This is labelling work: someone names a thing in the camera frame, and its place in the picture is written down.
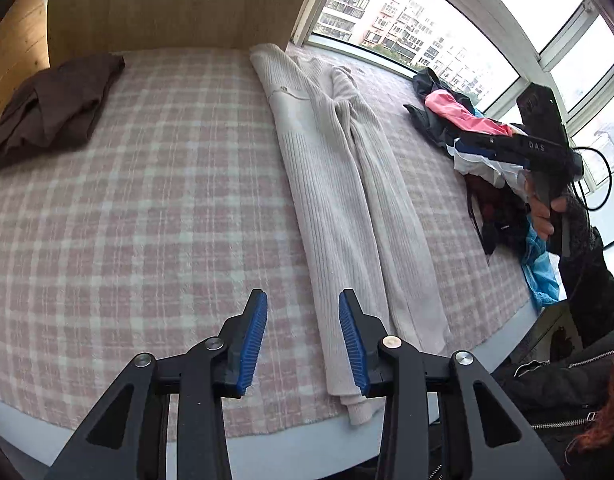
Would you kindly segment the right hand in knit glove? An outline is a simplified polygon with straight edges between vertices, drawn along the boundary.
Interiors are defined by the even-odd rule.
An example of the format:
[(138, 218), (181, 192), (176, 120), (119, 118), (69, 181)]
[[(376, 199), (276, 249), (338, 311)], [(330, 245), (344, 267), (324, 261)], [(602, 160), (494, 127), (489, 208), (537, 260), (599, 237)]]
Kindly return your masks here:
[[(587, 210), (571, 192), (553, 200), (549, 205), (539, 200), (534, 182), (525, 183), (531, 207), (531, 219), (537, 235), (550, 246), (549, 252), (565, 258), (576, 258), (594, 244), (595, 231), (589, 224)], [(569, 241), (557, 234), (557, 220), (568, 222)]]

